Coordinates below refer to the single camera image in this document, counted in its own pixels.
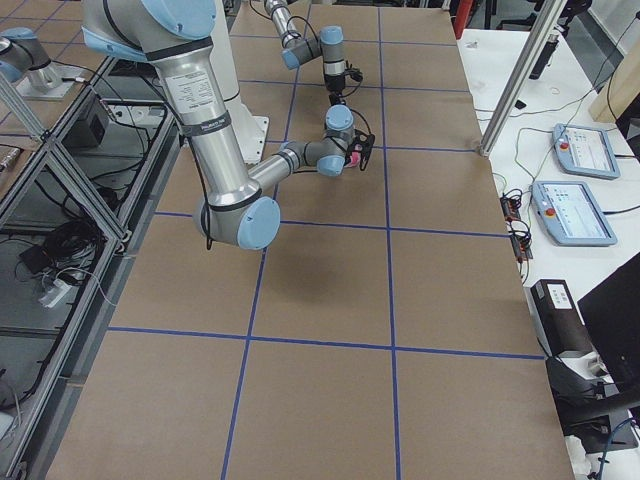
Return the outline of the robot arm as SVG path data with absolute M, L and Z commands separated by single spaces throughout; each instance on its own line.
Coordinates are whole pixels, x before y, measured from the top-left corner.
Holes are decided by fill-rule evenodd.
M 319 141 L 286 142 L 253 168 L 247 167 L 232 115 L 217 82 L 213 34 L 226 21 L 213 1 L 87 1 L 83 7 L 86 45 L 117 59 L 152 65 L 194 155 L 203 200 L 194 220 L 208 242 L 261 250 L 281 221 L 277 202 L 264 191 L 298 170 L 339 176 L 347 166 L 365 169 L 374 134 L 354 125 L 357 112 L 344 101 L 345 79 L 362 79 L 344 56 L 343 32 L 327 26 L 303 37 L 285 1 L 267 1 L 265 12 L 281 40 L 290 69 L 319 58 L 331 105 Z
M 304 37 L 294 24 L 295 16 L 291 14 L 286 1 L 264 1 L 264 10 L 273 22 L 279 35 L 282 51 L 281 57 L 288 70 L 295 70 L 302 65 L 322 59 L 323 79 L 332 105 L 345 105 L 344 89 L 348 62 L 345 55 L 344 36 L 340 26 L 327 26 L 317 33 L 305 20 L 311 31 L 310 37 Z

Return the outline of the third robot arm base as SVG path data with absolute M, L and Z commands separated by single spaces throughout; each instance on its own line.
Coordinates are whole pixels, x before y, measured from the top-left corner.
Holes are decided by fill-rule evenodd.
M 18 92 L 31 100 L 61 100 L 83 81 L 81 67 L 57 65 L 29 28 L 1 32 L 1 73 Z

